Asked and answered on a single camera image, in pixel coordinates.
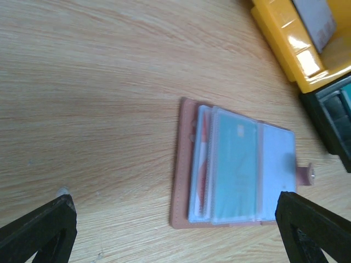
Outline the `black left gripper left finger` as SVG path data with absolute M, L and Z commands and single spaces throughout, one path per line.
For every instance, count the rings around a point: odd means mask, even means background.
M 68 262 L 77 236 L 71 195 L 61 195 L 1 227 L 1 262 Z

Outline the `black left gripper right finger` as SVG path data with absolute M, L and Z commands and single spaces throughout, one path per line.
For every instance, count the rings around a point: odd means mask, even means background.
M 350 221 L 294 192 L 280 193 L 275 217 L 290 262 L 350 262 Z

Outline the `teal card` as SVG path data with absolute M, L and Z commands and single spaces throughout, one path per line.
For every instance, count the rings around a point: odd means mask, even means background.
M 255 220 L 257 122 L 217 109 L 213 213 L 214 224 Z

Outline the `red white credit card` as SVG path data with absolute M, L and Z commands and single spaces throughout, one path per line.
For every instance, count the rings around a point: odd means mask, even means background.
M 189 216 L 192 216 L 197 221 L 204 221 L 205 219 L 205 216 L 203 214 L 203 207 L 206 187 L 207 149 L 210 117 L 211 109 L 207 106 L 201 106 L 199 108 L 197 118 L 191 181 L 191 198 L 189 204 Z

